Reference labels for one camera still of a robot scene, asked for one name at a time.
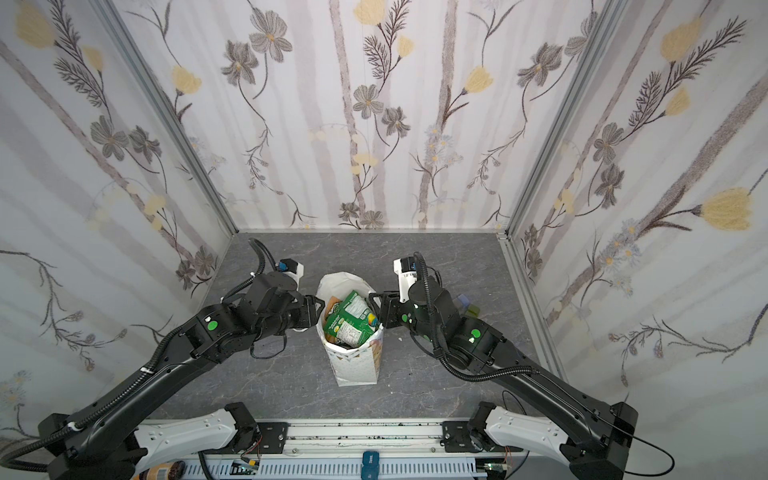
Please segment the green snack packet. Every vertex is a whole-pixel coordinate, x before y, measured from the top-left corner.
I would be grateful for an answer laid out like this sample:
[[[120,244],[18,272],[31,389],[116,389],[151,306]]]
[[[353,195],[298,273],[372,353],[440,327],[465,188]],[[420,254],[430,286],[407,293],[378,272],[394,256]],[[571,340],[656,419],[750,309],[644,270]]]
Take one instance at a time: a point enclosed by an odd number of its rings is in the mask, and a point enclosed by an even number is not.
[[[333,297],[323,325],[325,340],[348,349],[359,348],[378,330],[370,326],[372,319],[367,300],[358,292],[352,291],[343,300]]]

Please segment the cartoon animal paper bag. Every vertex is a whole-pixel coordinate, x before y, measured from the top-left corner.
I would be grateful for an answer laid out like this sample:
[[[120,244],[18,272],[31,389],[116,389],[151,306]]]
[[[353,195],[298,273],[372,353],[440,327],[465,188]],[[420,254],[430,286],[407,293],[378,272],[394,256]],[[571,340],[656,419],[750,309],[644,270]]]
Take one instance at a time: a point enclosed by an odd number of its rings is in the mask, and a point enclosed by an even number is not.
[[[322,277],[317,297],[325,307],[316,326],[321,344],[326,351],[337,384],[340,387],[374,385],[378,381],[383,353],[383,326],[362,346],[348,349],[325,340],[323,325],[332,305],[332,298],[343,300],[352,291],[366,300],[374,289],[362,278],[347,272],[330,273]]]

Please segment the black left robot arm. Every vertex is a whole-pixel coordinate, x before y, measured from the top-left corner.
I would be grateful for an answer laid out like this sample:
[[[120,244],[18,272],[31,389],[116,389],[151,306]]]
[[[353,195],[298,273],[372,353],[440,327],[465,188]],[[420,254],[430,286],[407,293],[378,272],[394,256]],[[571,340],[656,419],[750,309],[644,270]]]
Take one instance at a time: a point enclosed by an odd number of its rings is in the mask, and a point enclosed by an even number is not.
[[[149,360],[103,397],[46,418],[39,439],[3,455],[2,467],[51,479],[130,479],[148,469],[151,456],[139,426],[169,398],[267,337],[315,326],[325,303],[300,292],[302,265],[276,260],[255,238],[248,244],[259,264],[246,280],[166,334]]]

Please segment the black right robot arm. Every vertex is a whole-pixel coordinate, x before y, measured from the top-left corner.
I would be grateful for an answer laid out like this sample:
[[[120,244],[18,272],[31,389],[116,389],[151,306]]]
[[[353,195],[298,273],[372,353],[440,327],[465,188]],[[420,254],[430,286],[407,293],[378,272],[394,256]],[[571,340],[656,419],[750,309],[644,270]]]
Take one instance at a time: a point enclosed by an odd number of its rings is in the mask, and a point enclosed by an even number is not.
[[[393,269],[397,290],[368,296],[382,327],[407,328],[414,339],[428,342],[432,357],[452,376],[495,383],[537,412],[529,416],[481,403],[469,423],[481,448],[511,447],[545,456],[578,479],[629,475],[630,449],[641,440],[633,407],[609,405],[579,391],[499,330],[461,311],[420,253],[394,261]]]

